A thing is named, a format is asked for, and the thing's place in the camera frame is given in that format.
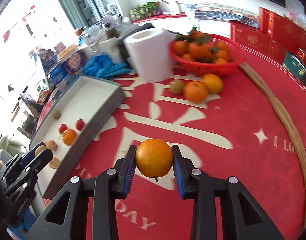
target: wooden stick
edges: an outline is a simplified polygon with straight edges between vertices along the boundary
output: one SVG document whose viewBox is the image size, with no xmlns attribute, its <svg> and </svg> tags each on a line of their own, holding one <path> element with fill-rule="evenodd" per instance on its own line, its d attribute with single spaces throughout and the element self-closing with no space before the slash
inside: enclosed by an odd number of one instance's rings
<svg viewBox="0 0 306 240">
<path fill-rule="evenodd" d="M 268 88 L 266 83 L 263 81 L 263 79 L 252 69 L 247 63 L 243 62 L 239 65 L 239 68 L 249 77 L 249 79 L 252 80 L 252 82 L 262 91 L 262 93 L 269 99 L 276 115 L 279 117 L 281 122 L 283 123 L 285 129 L 288 132 L 288 135 L 291 139 L 291 142 L 294 146 L 294 149 L 297 153 L 303 179 L 304 179 L 304 185 L 306 188 L 306 151 L 303 146 L 302 140 L 300 138 L 299 132 L 297 128 L 295 127 L 294 123 L 291 120 L 291 117 L 289 116 L 288 112 L 282 105 L 282 103 L 275 97 L 275 95 L 272 93 L 272 91 Z M 305 216 L 304 216 L 304 228 L 306 227 L 306 210 L 305 210 Z"/>
</svg>

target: blue towel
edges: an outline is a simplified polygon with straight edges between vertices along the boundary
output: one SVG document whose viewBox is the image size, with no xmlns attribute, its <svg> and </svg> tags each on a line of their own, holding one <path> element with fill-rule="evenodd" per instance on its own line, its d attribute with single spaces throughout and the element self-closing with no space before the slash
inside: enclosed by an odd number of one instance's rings
<svg viewBox="0 0 306 240">
<path fill-rule="evenodd" d="M 114 76 L 131 71 L 126 63 L 114 64 L 106 54 L 93 56 L 83 67 L 82 73 L 87 76 L 111 80 Z"/>
<path fill-rule="evenodd" d="M 30 212 L 30 209 L 28 208 L 25 211 L 25 214 L 21 220 L 21 223 L 17 228 L 8 227 L 8 229 L 13 232 L 16 237 L 20 240 L 24 240 L 24 237 L 28 230 L 33 226 L 37 218 Z"/>
</svg>

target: silver screw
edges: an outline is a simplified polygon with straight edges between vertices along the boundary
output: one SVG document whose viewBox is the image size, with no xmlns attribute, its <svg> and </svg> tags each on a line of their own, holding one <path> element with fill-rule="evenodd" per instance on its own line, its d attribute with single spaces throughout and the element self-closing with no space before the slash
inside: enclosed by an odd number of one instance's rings
<svg viewBox="0 0 306 240">
<path fill-rule="evenodd" d="M 238 182 L 236 177 L 229 177 L 229 182 L 231 182 L 232 184 L 235 184 Z"/>
<path fill-rule="evenodd" d="M 199 169 L 192 169 L 192 174 L 193 175 L 200 175 L 201 171 Z"/>
<path fill-rule="evenodd" d="M 114 175 L 116 173 L 116 170 L 115 169 L 109 169 L 107 170 L 107 174 L 108 175 Z"/>
<path fill-rule="evenodd" d="M 71 177 L 71 183 L 79 182 L 80 178 L 77 176 Z"/>
</svg>

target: star print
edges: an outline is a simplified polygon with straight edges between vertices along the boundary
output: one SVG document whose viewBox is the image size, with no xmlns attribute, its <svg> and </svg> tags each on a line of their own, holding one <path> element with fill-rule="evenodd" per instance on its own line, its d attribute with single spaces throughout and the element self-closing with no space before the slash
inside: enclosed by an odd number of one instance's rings
<svg viewBox="0 0 306 240">
<path fill-rule="evenodd" d="M 263 130 L 260 129 L 258 132 L 253 133 L 255 134 L 255 136 L 258 138 L 259 140 L 259 144 L 262 144 L 263 141 L 268 140 L 269 138 L 266 137 L 266 135 L 264 134 Z"/>
</svg>

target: paper towel roll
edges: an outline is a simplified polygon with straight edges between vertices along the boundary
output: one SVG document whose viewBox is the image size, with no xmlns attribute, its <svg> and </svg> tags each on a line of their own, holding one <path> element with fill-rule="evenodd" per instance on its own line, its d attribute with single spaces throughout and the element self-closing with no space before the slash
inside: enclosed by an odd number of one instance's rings
<svg viewBox="0 0 306 240">
<path fill-rule="evenodd" d="M 124 40 L 126 49 L 138 75 L 146 82 L 160 82 L 172 75 L 173 64 L 168 43 L 174 35 L 164 29 L 147 29 Z"/>
</svg>

